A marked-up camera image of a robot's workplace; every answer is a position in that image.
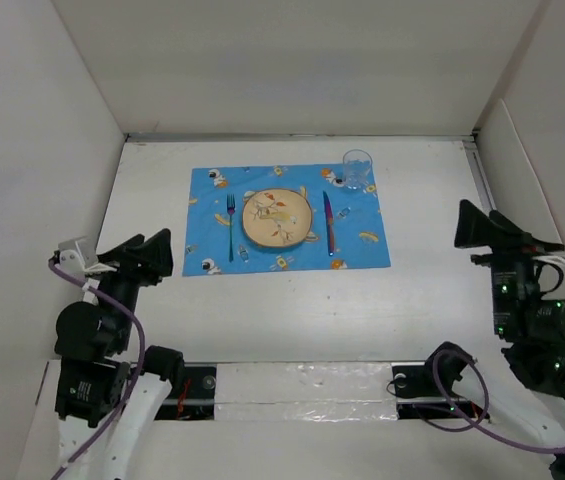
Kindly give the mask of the iridescent fork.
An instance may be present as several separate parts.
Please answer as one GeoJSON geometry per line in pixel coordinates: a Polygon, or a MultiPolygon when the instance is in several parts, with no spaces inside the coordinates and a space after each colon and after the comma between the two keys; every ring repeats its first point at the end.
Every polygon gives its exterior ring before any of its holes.
{"type": "Polygon", "coordinates": [[[230,262],[234,261],[234,247],[233,247],[233,217],[235,214],[235,196],[228,194],[226,199],[226,211],[229,218],[229,254],[228,259],[230,262]]]}

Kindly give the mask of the blue space-print cloth placemat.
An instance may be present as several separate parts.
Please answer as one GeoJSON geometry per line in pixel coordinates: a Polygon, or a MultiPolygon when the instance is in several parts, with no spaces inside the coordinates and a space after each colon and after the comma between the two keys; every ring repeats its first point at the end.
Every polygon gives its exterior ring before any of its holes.
{"type": "Polygon", "coordinates": [[[337,164],[196,168],[191,175],[182,274],[254,274],[288,270],[339,270],[390,266],[377,184],[372,175],[363,189],[347,188],[337,164]],[[253,244],[241,225],[244,202],[254,192],[285,188],[306,196],[313,208],[308,239],[291,248],[253,244]],[[335,254],[328,255],[323,192],[330,198],[335,254]],[[229,254],[228,194],[235,196],[234,261],[229,254]]]}

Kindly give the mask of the beige ceramic plate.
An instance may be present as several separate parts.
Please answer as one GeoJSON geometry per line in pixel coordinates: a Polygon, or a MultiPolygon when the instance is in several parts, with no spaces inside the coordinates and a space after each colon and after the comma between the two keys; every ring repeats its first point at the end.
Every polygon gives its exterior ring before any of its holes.
{"type": "Polygon", "coordinates": [[[244,202],[242,230],[259,247],[285,249],[301,244],[308,239],[312,224],[313,208],[298,191],[265,189],[244,202]]]}

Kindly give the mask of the clear plastic cup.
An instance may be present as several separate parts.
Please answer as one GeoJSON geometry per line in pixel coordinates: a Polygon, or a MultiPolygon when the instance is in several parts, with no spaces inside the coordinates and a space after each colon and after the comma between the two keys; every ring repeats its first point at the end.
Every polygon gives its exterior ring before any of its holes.
{"type": "Polygon", "coordinates": [[[363,189],[372,170],[373,159],[361,149],[347,151],[342,158],[342,180],[347,188],[363,189]]]}

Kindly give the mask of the iridescent table knife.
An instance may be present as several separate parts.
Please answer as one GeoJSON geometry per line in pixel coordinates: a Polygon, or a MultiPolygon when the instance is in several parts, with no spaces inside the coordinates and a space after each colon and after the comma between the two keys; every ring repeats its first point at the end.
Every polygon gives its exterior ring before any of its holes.
{"type": "Polygon", "coordinates": [[[326,191],[323,192],[324,213],[326,222],[327,251],[329,256],[335,254],[334,216],[330,198],[326,191]]]}

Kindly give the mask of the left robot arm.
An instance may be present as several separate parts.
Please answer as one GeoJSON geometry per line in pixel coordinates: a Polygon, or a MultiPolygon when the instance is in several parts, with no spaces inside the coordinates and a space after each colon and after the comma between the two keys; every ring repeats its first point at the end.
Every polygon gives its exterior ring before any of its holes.
{"type": "Polygon", "coordinates": [[[59,244],[48,267],[94,297],[69,304],[56,320],[54,476],[127,479],[164,401],[190,385],[182,353],[148,345],[135,314],[140,289],[173,273],[171,232],[137,234],[102,254],[86,237],[71,239],[59,244]]]}

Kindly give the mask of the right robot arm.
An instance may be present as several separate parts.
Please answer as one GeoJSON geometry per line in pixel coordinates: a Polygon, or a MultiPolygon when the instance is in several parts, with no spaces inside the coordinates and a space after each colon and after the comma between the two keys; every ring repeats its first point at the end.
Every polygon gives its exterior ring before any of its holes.
{"type": "Polygon", "coordinates": [[[493,331],[507,344],[501,353],[514,377],[551,413],[524,413],[517,402],[498,402],[479,376],[479,391],[471,400],[481,413],[498,410],[539,442],[521,444],[484,428],[481,420],[468,420],[466,427],[512,448],[548,456],[552,478],[565,479],[565,298],[551,298],[539,282],[545,267],[564,275],[565,246],[540,240],[499,211],[484,213],[467,199],[459,203],[454,246],[488,248],[486,254],[474,253],[471,261],[490,271],[493,331]]]}

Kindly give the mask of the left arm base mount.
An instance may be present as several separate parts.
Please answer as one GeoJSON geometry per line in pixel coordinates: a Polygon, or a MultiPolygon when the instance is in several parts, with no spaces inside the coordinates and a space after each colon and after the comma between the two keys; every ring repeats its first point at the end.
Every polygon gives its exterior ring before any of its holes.
{"type": "Polygon", "coordinates": [[[174,387],[155,416],[156,421],[209,421],[215,417],[217,366],[188,364],[180,387],[174,387]]]}

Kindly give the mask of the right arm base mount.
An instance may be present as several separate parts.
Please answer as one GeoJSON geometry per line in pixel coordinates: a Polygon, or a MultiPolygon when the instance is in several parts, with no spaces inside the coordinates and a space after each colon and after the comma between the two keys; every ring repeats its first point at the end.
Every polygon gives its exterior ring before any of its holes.
{"type": "Polygon", "coordinates": [[[386,391],[396,399],[399,420],[461,420],[455,412],[462,411],[477,421],[482,409],[473,402],[456,397],[454,409],[439,393],[422,362],[398,362],[391,365],[392,378],[386,391]]]}

